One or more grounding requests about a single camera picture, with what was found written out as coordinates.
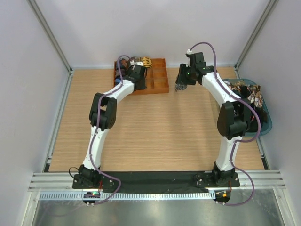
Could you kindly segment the grey floral tie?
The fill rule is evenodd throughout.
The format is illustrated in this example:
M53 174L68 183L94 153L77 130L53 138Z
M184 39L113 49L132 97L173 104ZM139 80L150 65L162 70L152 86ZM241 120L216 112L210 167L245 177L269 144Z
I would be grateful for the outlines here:
M175 84L175 91L182 91L185 90L187 88L188 85L183 84L183 83L176 83Z

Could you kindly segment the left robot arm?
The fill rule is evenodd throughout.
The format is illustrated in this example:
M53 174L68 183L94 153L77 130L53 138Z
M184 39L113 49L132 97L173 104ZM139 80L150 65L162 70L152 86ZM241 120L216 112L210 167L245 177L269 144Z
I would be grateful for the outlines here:
M101 182L104 176L100 172L101 155L106 137L117 118L117 104L135 91L146 89L146 71L146 67L137 64L111 90L95 94L89 113L91 136L87 154L73 178L73 188L96 188Z

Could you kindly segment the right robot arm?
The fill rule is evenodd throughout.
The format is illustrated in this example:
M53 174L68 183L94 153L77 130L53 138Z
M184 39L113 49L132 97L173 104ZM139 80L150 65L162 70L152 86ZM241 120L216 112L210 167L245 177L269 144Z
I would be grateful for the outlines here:
M180 64L175 90L184 90L199 83L215 98L220 107L217 129L222 137L217 160L212 170L212 182L225 186L234 178L238 144L250 127L251 110L246 101L235 94L221 79L214 66L207 66L203 53L188 51L188 64Z

